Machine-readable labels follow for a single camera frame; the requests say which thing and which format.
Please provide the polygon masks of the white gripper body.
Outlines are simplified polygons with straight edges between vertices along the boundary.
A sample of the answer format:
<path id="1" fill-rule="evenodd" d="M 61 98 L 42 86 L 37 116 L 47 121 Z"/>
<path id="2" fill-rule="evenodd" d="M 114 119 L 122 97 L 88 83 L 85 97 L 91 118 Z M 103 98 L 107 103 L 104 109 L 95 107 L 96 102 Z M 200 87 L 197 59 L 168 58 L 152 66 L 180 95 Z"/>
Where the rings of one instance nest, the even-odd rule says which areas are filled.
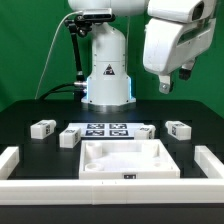
<path id="1" fill-rule="evenodd" d="M 144 68 L 166 76 L 206 51 L 213 39 L 215 19 L 204 27 L 198 22 L 181 24 L 152 18 L 146 25 Z"/>

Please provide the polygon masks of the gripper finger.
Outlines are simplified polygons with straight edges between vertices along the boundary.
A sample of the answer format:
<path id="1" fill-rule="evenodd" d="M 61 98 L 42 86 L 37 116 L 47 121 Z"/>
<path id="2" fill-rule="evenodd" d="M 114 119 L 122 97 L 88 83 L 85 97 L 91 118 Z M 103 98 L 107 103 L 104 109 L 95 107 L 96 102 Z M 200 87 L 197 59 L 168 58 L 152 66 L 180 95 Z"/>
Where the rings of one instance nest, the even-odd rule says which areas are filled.
<path id="1" fill-rule="evenodd" d="M 159 77 L 159 91 L 163 94 L 169 94 L 173 90 L 173 80 L 170 74 Z"/>
<path id="2" fill-rule="evenodd" d="M 179 69 L 179 78 L 181 80 L 187 81 L 191 76 L 194 65 L 195 65 L 195 60 L 190 60 L 187 63 L 183 64 L 181 68 Z"/>

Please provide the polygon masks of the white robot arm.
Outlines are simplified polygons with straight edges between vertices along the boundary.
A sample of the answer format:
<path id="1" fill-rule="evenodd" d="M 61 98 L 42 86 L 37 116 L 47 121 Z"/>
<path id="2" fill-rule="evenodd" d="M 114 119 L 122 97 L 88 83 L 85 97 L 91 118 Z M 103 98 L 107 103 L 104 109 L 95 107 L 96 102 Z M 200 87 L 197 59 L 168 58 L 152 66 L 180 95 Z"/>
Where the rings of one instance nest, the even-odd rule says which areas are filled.
<path id="1" fill-rule="evenodd" d="M 159 91 L 171 91 L 171 74 L 190 78 L 196 58 L 213 39 L 217 0 L 68 0 L 78 13 L 74 31 L 92 34 L 92 72 L 85 82 L 85 107 L 119 111 L 133 105 L 131 79 L 125 71 L 125 37 L 109 25 L 118 16 L 147 13 L 144 69 L 159 78 Z"/>

